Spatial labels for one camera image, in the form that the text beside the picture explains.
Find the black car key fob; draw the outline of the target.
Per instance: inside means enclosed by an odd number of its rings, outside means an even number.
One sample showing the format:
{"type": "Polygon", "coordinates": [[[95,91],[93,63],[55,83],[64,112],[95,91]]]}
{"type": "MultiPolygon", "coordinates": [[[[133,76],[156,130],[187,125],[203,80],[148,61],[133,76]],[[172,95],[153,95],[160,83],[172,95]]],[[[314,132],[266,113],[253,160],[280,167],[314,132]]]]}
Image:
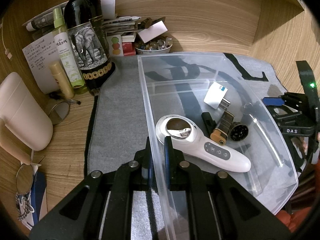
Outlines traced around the black car key fob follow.
{"type": "Polygon", "coordinates": [[[206,137],[209,138],[217,126],[216,121],[212,118],[209,112],[202,112],[201,118],[206,129],[206,137]]]}

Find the dark wine bottle elephant label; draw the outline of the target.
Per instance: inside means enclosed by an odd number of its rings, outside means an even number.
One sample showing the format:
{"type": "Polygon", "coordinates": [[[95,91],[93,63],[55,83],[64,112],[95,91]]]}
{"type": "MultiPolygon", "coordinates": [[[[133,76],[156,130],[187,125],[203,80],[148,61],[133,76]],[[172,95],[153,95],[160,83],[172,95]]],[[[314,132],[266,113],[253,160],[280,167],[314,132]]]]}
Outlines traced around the dark wine bottle elephant label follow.
{"type": "Polygon", "coordinates": [[[64,19],[86,86],[90,94],[98,95],[103,84],[116,70],[102,29],[101,1],[69,0],[65,6],[64,19]]]}

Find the black gold perfume tube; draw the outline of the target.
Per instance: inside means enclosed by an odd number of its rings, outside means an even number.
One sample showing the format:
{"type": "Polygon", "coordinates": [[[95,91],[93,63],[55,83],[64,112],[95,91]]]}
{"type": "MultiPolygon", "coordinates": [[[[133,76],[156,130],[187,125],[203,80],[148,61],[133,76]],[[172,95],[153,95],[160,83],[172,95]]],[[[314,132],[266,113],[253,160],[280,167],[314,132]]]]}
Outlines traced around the black gold perfume tube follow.
{"type": "Polygon", "coordinates": [[[225,145],[233,120],[234,115],[229,111],[224,111],[210,139],[219,145],[225,145]]]}

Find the white handheld massager device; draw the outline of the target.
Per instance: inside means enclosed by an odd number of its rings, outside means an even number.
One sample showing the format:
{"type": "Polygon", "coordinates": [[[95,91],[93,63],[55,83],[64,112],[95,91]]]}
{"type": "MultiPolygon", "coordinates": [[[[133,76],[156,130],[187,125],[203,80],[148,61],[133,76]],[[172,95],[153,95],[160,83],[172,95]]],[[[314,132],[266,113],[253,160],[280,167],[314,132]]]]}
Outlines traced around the white handheld massager device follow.
{"type": "Polygon", "coordinates": [[[251,161],[245,155],[205,137],[203,131],[185,116],[171,114],[161,117],[156,124],[156,135],[161,143],[171,137],[175,149],[221,169],[237,173],[251,169],[251,161]]]}

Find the white bowl of trinkets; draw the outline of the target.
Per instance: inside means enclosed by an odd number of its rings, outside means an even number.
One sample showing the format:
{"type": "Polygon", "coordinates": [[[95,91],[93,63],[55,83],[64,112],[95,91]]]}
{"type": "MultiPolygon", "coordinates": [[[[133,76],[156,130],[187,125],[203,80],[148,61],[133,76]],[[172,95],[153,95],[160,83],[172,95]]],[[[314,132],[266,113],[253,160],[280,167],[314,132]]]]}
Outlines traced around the white bowl of trinkets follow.
{"type": "Polygon", "coordinates": [[[142,40],[139,40],[134,43],[136,53],[140,55],[149,55],[149,54],[166,54],[169,53],[173,40],[168,36],[160,36],[158,38],[154,38],[153,40],[144,43],[142,40]]]}

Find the small white card box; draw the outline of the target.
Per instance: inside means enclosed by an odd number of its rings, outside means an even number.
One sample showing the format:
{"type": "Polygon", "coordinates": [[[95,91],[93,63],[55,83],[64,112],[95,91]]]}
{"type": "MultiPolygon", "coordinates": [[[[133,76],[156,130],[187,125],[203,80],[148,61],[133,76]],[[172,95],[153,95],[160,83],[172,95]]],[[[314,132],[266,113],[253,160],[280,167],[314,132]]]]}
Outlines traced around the small white card box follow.
{"type": "Polygon", "coordinates": [[[167,31],[168,29],[166,28],[164,22],[159,21],[151,25],[149,28],[139,31],[138,36],[144,43],[147,43],[167,31]]]}

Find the clear plastic storage bin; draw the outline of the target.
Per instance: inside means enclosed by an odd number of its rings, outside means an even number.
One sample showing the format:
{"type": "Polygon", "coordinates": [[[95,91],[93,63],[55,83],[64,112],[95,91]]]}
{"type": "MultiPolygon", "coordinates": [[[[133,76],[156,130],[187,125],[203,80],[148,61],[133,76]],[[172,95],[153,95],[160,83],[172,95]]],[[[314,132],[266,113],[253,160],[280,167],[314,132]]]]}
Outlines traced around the clear plastic storage bin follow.
{"type": "Polygon", "coordinates": [[[215,173],[223,166],[207,158],[244,155],[249,171],[232,159],[224,169],[271,213],[278,213],[298,186],[287,144],[262,99],[285,92],[267,62],[228,53],[169,53],[138,57],[146,120],[155,163],[164,227],[169,239],[188,239],[187,201],[170,192],[165,177],[167,120],[190,124],[173,138],[187,161],[215,173]]]}

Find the white power adapter plug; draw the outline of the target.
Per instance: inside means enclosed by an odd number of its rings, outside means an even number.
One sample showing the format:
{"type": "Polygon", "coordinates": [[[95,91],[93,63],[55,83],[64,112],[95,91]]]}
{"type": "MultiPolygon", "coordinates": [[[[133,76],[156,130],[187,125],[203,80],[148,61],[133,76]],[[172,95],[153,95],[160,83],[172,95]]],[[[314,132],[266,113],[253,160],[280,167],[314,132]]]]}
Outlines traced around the white power adapter plug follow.
{"type": "Polygon", "coordinates": [[[228,89],[225,86],[213,82],[207,90],[203,101],[213,109],[218,109],[219,107],[227,109],[231,104],[231,102],[225,98],[227,92],[228,89]]]}

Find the white paper note sheet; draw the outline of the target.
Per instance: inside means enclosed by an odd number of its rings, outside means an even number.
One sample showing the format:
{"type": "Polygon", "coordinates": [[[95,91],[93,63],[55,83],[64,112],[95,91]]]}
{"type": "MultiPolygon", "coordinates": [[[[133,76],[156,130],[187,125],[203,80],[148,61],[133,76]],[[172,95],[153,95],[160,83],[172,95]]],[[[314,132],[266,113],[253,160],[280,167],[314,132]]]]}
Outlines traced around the white paper note sheet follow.
{"type": "Polygon", "coordinates": [[[52,32],[37,39],[22,49],[31,73],[44,94],[59,90],[49,65],[59,60],[52,32]]]}

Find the yellow lip balm tube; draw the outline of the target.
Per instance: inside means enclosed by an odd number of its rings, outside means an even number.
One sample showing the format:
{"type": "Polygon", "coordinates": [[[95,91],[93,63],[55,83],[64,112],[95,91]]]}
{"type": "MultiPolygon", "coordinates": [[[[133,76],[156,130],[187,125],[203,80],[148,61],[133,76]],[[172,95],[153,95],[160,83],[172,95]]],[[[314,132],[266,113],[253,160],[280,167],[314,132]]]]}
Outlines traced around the yellow lip balm tube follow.
{"type": "Polygon", "coordinates": [[[51,62],[49,65],[49,69],[64,97],[67,99],[72,99],[74,97],[74,90],[71,86],[71,83],[69,82],[64,68],[60,64],[60,61],[51,62]]]}

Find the round eyeglasses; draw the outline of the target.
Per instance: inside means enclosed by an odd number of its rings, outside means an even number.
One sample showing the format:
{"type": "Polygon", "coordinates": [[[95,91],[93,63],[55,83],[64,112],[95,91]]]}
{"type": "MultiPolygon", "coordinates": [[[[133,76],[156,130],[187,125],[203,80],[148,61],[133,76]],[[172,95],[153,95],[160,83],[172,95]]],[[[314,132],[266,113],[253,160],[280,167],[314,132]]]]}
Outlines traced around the round eyeglasses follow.
{"type": "MultiPolygon", "coordinates": [[[[62,100],[49,108],[46,114],[33,99],[25,99],[14,119],[19,125],[21,141],[33,151],[41,151],[47,147],[53,136],[53,126],[61,123],[69,114],[70,105],[80,105],[79,100],[62,100]]],[[[16,174],[16,189],[19,195],[31,191],[34,170],[31,156],[21,161],[16,174]]]]}

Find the green spray bottle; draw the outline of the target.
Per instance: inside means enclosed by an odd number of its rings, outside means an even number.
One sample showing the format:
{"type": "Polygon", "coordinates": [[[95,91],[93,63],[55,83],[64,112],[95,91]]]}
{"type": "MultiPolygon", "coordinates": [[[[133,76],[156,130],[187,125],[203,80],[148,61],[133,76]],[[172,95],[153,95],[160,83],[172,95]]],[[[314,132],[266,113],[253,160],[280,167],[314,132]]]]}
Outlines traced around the green spray bottle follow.
{"type": "Polygon", "coordinates": [[[65,70],[65,73],[73,89],[85,86],[78,65],[76,63],[73,48],[69,40],[62,9],[57,7],[53,10],[54,30],[53,38],[58,55],[65,70]]]}

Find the stack of books and papers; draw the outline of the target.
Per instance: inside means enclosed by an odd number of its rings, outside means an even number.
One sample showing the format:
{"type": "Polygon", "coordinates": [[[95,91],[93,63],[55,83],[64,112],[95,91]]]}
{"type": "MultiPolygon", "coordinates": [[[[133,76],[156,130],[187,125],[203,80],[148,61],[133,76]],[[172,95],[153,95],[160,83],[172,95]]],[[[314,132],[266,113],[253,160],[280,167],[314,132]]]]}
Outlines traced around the stack of books and papers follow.
{"type": "Polygon", "coordinates": [[[135,55],[134,42],[138,31],[139,16],[124,16],[112,20],[103,20],[109,55],[121,57],[135,55]]]}

